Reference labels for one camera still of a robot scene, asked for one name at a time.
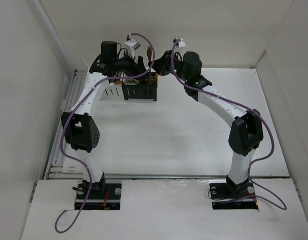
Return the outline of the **gold knife black handle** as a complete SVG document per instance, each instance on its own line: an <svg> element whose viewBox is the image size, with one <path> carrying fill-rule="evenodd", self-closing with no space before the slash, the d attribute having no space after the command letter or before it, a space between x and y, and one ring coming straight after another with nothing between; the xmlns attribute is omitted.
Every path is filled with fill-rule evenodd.
<svg viewBox="0 0 308 240"><path fill-rule="evenodd" d="M153 83L155 83L155 82L157 81L158 76L159 76L159 74L156 74L156 75L153 77L151 84L153 84Z"/></svg>

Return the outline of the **gold fork dark handle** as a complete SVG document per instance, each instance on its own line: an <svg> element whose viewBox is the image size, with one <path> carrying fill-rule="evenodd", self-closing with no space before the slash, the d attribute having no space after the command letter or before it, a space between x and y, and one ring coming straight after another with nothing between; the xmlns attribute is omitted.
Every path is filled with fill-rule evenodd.
<svg viewBox="0 0 308 240"><path fill-rule="evenodd" d="M148 66L150 66L152 62L152 47L149 45L147 48L147 58L148 58ZM151 74L151 68L148 68L148 84L152 84L152 74Z"/></svg>

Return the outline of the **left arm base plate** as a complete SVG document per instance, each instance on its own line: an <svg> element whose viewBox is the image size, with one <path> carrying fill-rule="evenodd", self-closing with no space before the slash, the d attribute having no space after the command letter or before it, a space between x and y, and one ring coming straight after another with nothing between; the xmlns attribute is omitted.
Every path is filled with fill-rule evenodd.
<svg viewBox="0 0 308 240"><path fill-rule="evenodd" d="M92 189L82 210L120 210L121 187L121 183L107 183L103 192ZM77 192L74 208L79 210L86 197L88 184L79 183L73 190Z"/></svg>

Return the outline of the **copper spoon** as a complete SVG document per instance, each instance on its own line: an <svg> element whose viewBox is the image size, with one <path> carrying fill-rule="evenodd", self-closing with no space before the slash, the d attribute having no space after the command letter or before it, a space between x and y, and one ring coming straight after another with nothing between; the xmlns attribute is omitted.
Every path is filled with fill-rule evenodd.
<svg viewBox="0 0 308 240"><path fill-rule="evenodd" d="M115 80L115 82L114 82L115 85L121 85L121 84L123 84L123 83L124 83L124 81L123 81L122 79L117 79L117 80Z"/></svg>

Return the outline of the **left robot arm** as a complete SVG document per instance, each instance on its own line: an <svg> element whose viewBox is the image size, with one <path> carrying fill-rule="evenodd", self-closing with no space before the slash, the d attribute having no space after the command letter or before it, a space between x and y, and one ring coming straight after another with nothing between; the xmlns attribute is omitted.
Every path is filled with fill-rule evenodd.
<svg viewBox="0 0 308 240"><path fill-rule="evenodd" d="M143 58L135 58L135 50L140 46L138 40L127 39L123 55L117 50L117 45L115 41L101 43L100 54L88 69L81 95L70 111L61 116L61 142L67 143L76 155L69 155L63 146L61 152L83 166L83 182L79 189L97 199L106 191L104 172L90 156L100 140L100 131L93 118L98 101L110 83L120 79L142 80L148 72Z"/></svg>

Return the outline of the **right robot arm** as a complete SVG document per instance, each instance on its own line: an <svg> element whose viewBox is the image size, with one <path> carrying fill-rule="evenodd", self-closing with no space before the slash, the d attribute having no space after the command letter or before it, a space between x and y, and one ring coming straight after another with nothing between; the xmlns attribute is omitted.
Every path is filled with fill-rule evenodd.
<svg viewBox="0 0 308 240"><path fill-rule="evenodd" d="M249 111L224 101L220 92L201 73L199 55L188 51L183 56L167 50L155 60L153 69L161 76L176 73L186 84L186 93L197 102L207 106L230 127L228 143L233 151L231 168L223 183L211 183L212 199L238 199L244 196L251 184L248 167L255 150L263 140L263 130L258 111Z"/></svg>

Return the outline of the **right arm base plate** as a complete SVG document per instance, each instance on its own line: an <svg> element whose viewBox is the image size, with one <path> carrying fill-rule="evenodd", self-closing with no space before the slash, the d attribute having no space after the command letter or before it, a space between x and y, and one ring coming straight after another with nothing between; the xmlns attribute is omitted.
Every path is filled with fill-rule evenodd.
<svg viewBox="0 0 308 240"><path fill-rule="evenodd" d="M258 210L254 187L250 182L238 190L227 182L211 182L209 187L213 210Z"/></svg>

